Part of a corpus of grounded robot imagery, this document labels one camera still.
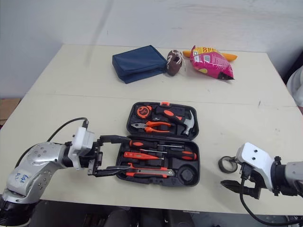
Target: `pliers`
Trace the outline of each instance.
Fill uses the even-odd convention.
[[[169,127],[171,126],[171,124],[168,122],[150,122],[150,121],[148,121],[147,123],[131,124],[131,126],[137,128],[137,129],[144,129],[146,132],[163,132],[163,133],[170,132],[170,131],[161,131],[161,130],[153,129],[153,127],[160,126],[160,125],[166,125]]]

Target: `claw hammer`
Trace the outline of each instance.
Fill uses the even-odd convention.
[[[189,135],[189,130],[191,130],[195,125],[194,115],[191,112],[191,110],[189,110],[189,112],[190,112],[191,118],[186,119],[185,117],[176,116],[172,111],[161,108],[161,107],[157,107],[157,111],[156,111],[156,113],[158,113],[158,114],[162,114],[162,115],[166,116],[167,118],[176,121],[177,123],[181,123],[181,124],[185,125],[186,128],[182,132],[182,134],[187,135],[187,136]]]

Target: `brown football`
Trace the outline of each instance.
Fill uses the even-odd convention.
[[[182,53],[178,50],[172,50],[167,55],[167,73],[171,76],[175,76],[179,72],[182,66]]]

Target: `hammer head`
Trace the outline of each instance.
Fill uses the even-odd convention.
[[[182,132],[182,134],[185,134],[187,136],[189,135],[189,130],[192,129],[195,125],[194,115],[191,112],[191,110],[189,110],[189,112],[190,112],[191,118],[185,119],[184,124],[186,125],[186,128],[185,128],[184,132]]]

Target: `navy blue zipper bag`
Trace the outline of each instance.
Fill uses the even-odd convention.
[[[113,66],[126,84],[166,72],[166,59],[151,45],[113,55]]]

